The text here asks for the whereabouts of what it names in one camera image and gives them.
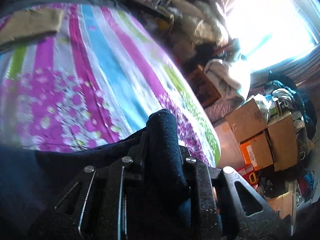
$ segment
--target striped bedsheet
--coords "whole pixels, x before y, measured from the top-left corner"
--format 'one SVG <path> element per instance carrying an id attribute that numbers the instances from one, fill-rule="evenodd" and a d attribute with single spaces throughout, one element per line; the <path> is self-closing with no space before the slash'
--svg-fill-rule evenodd
<path id="1" fill-rule="evenodd" d="M 41 7 L 64 10 L 61 30 L 0 55 L 0 143 L 58 152 L 93 148 L 128 137 L 167 108 L 179 143 L 215 166 L 220 145 L 210 121 L 134 17 L 112 7 Z"/>

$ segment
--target bright window light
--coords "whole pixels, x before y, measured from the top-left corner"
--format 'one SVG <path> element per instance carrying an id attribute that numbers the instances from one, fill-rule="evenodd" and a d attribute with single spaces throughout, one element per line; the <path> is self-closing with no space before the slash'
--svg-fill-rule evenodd
<path id="1" fill-rule="evenodd" d="M 303 53 L 315 42 L 291 0 L 236 0 L 227 24 L 240 40 L 251 73 Z"/>

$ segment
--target clutter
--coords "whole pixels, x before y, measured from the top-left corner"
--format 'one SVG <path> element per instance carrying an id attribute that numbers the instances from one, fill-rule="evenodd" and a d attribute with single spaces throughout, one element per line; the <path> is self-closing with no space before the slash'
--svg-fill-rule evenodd
<path id="1" fill-rule="evenodd" d="M 287 102 L 286 107 L 290 110 L 294 108 L 301 112 L 307 129 L 308 139 L 311 140 L 316 133 L 317 116 L 309 96 L 298 89 L 295 83 L 283 74 L 270 71 L 268 79 L 270 82 L 265 85 L 267 94 L 273 94 L 273 91 L 277 89 L 285 93 L 284 97 L 279 97 L 280 100 L 283 98 Z"/>
<path id="2" fill-rule="evenodd" d="M 256 135 L 240 145 L 246 165 L 252 165 L 255 171 L 273 164 L 273 159 L 265 132 Z"/>
<path id="3" fill-rule="evenodd" d="M 268 200 L 270 207 L 284 219 L 286 216 L 291 217 L 291 224 L 295 225 L 296 214 L 297 214 L 297 198 L 295 194 L 294 183 L 289 184 L 288 192 Z"/>
<path id="4" fill-rule="evenodd" d="M 195 1 L 195 6 L 197 6 L 204 14 L 204 20 L 208 22 L 214 34 L 214 40 L 218 47 L 223 47 L 228 44 L 229 35 L 225 27 L 221 24 L 218 17 L 214 14 L 212 7 L 202 1 Z"/>
<path id="5" fill-rule="evenodd" d="M 61 27 L 61 9 L 16 11 L 0 31 L 0 51 L 55 35 Z"/>
<path id="6" fill-rule="evenodd" d="M 260 189 L 260 194 L 266 200 L 276 198 L 288 192 L 288 188 L 286 187 L 285 183 L 286 178 L 284 176 L 279 177 L 279 175 L 275 172 L 272 172 L 266 176 L 263 171 L 259 172 L 260 176 L 258 189 Z"/>
<path id="7" fill-rule="evenodd" d="M 297 185 L 296 195 L 297 195 L 297 208 L 298 208 L 299 206 L 302 206 L 305 203 L 305 199 L 302 196 L 299 184 Z"/>
<path id="8" fill-rule="evenodd" d="M 306 200 L 310 199 L 310 195 L 311 195 L 311 189 L 310 186 L 308 184 L 308 182 L 306 181 L 304 176 L 299 176 L 297 178 L 298 184 L 299 184 L 299 189 L 301 192 L 301 196 Z"/>
<path id="9" fill-rule="evenodd" d="M 192 4 L 186 0 L 171 0 L 171 4 L 182 13 L 181 28 L 194 43 L 210 42 L 218 47 L 228 44 L 228 32 L 210 5 L 202 1 Z"/>
<path id="10" fill-rule="evenodd" d="M 267 128 L 266 106 L 255 97 L 248 98 L 239 107 L 225 116 L 236 140 L 244 142 Z"/>
<path id="11" fill-rule="evenodd" d="M 292 114 L 273 116 L 268 122 L 268 134 L 274 159 L 275 171 L 285 170 L 298 161 L 298 148 Z"/>
<path id="12" fill-rule="evenodd" d="M 283 111 L 282 111 L 282 108 L 279 103 L 279 98 L 273 97 L 272 100 L 274 101 L 274 103 L 276 105 L 276 109 L 277 109 L 278 114 L 283 115 Z"/>
<path id="13" fill-rule="evenodd" d="M 306 125 L 299 111 L 292 112 L 292 118 L 293 118 L 294 128 L 296 129 L 296 134 L 297 134 L 301 129 L 305 128 Z"/>
<path id="14" fill-rule="evenodd" d="M 212 105 L 217 99 L 221 98 L 215 86 L 204 74 L 202 66 L 198 65 L 187 80 L 203 108 Z"/>
<path id="15" fill-rule="evenodd" d="M 222 120 L 214 125 L 214 130 L 220 142 L 220 160 L 216 166 L 222 169 L 225 166 L 231 166 L 234 169 L 242 169 L 245 162 L 240 150 L 240 144 L 237 142 L 228 122 Z"/>
<path id="16" fill-rule="evenodd" d="M 215 72 L 215 66 L 221 65 L 219 62 L 212 62 L 211 60 L 208 62 L 204 69 L 205 75 L 208 77 L 208 79 L 211 81 L 211 83 L 215 86 L 215 88 L 218 90 L 219 94 L 222 98 L 225 99 L 232 99 L 235 97 L 241 97 L 237 89 L 230 86 L 226 80 L 223 78 L 220 78 L 216 72 Z"/>
<path id="17" fill-rule="evenodd" d="M 221 59 L 212 59 L 209 60 L 207 65 L 204 68 L 204 73 L 211 79 L 211 75 L 214 74 L 221 80 L 224 80 L 228 86 L 235 90 L 241 88 L 241 84 L 229 76 L 229 69 L 231 68 L 230 64 Z"/>
<path id="18" fill-rule="evenodd" d="M 296 134 L 298 146 L 298 159 L 303 160 L 313 148 L 313 143 L 308 139 L 306 128 L 302 128 Z"/>
<path id="19" fill-rule="evenodd" d="M 149 14 L 172 22 L 174 14 L 168 10 L 170 0 L 128 0 L 126 6 L 138 14 Z"/>
<path id="20" fill-rule="evenodd" d="M 312 191 L 315 183 L 315 174 L 313 171 L 308 171 L 306 175 L 304 175 L 304 179 L 308 182 L 309 188 Z"/>
<path id="21" fill-rule="evenodd" d="M 173 46 L 172 50 L 180 62 L 186 62 L 196 54 L 195 45 L 188 37 L 180 39 L 179 42 Z"/>
<path id="22" fill-rule="evenodd" d="M 248 165 L 237 171 L 253 188 L 258 185 L 258 179 L 256 177 L 256 174 L 254 173 L 252 165 Z"/>
<path id="23" fill-rule="evenodd" d="M 203 42 L 214 43 L 216 41 L 212 27 L 203 19 L 190 15 L 183 15 L 180 21 L 182 30 L 188 34 L 195 44 L 201 44 Z"/>
<path id="24" fill-rule="evenodd" d="M 266 95 L 265 96 L 266 100 L 268 101 L 270 108 L 268 111 L 268 119 L 270 119 L 273 115 L 275 114 L 282 114 L 282 110 L 279 113 L 279 108 L 278 105 L 276 103 L 276 101 L 278 100 L 278 98 L 274 98 L 272 95 Z"/>
<path id="25" fill-rule="evenodd" d="M 222 53 L 226 54 L 225 61 L 228 62 L 237 62 L 238 60 L 242 59 L 240 41 L 238 38 L 233 39 L 227 45 L 218 47 L 214 50 L 213 56 L 220 55 Z"/>

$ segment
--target label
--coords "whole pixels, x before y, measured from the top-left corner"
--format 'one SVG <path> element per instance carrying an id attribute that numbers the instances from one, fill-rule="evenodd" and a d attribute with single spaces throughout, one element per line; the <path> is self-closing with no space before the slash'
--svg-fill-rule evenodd
<path id="1" fill-rule="evenodd" d="M 256 158 L 255 158 L 255 156 L 254 156 L 254 153 L 253 153 L 253 150 L 252 150 L 252 148 L 251 148 L 251 145 L 248 145 L 247 146 L 247 151 L 248 151 L 248 153 L 249 153 L 249 158 L 250 158 L 250 161 L 251 161 L 251 163 L 252 163 L 252 166 L 253 167 L 257 167 L 258 165 L 257 165 L 257 161 L 256 161 Z"/>

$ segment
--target metal rivet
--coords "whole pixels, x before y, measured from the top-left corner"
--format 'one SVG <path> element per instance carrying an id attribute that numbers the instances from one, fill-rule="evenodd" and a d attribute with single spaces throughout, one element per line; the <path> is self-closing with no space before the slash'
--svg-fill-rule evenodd
<path id="1" fill-rule="evenodd" d="M 195 163 L 196 161 L 197 161 L 197 159 L 194 157 L 191 157 L 191 156 L 186 158 L 187 163 Z"/>
<path id="2" fill-rule="evenodd" d="M 93 172 L 94 171 L 94 167 L 93 166 L 86 166 L 85 168 L 84 168 L 84 172 L 85 173 L 91 173 L 91 172 Z"/>
<path id="3" fill-rule="evenodd" d="M 227 173 L 227 174 L 231 174 L 231 173 L 233 173 L 235 170 L 234 170 L 234 168 L 232 168 L 232 167 L 230 167 L 230 166 L 225 166 L 224 168 L 223 168 L 223 172 L 224 173 Z"/>
<path id="4" fill-rule="evenodd" d="M 132 162 L 132 158 L 130 156 L 124 156 L 122 158 L 122 162 L 123 163 L 130 163 L 130 162 Z"/>

